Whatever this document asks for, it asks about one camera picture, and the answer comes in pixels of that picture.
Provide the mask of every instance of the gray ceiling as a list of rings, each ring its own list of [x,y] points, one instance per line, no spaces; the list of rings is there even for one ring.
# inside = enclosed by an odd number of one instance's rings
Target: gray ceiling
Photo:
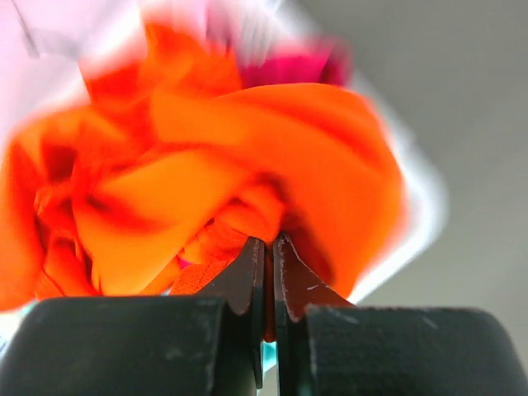
[[[528,2],[303,0],[444,175],[450,219],[366,304],[471,305],[528,367]]]

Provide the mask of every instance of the pink fabric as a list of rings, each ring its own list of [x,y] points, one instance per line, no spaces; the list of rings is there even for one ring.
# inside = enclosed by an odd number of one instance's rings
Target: pink fabric
[[[313,46],[301,54],[272,55],[262,65],[241,70],[245,87],[284,83],[323,83],[343,86],[351,77],[351,56],[336,45]]]
[[[186,262],[185,260],[182,260],[180,257],[178,258],[178,263],[180,264],[181,269],[192,264],[191,262]]]

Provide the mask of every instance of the orange fabric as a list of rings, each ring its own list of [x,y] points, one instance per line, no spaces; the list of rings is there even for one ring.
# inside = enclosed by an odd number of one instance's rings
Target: orange fabric
[[[0,172],[0,309],[197,291],[285,229],[341,295],[383,246],[402,179],[367,102],[243,90],[232,55],[148,24],[148,56],[85,76],[92,103],[18,131]],[[193,265],[179,269],[180,257]]]

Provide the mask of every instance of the crumpled fabric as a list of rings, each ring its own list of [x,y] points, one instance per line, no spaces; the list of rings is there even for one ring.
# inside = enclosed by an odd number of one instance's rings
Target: crumpled fabric
[[[281,49],[263,64],[241,68],[244,87],[287,83],[344,86],[351,77],[351,56],[332,42],[307,43],[303,51]]]
[[[89,105],[31,120],[9,144],[0,309],[194,293],[248,236],[282,229],[347,296],[403,201],[368,102],[313,83],[243,89],[231,53],[162,24],[145,33],[144,59],[85,73]]]

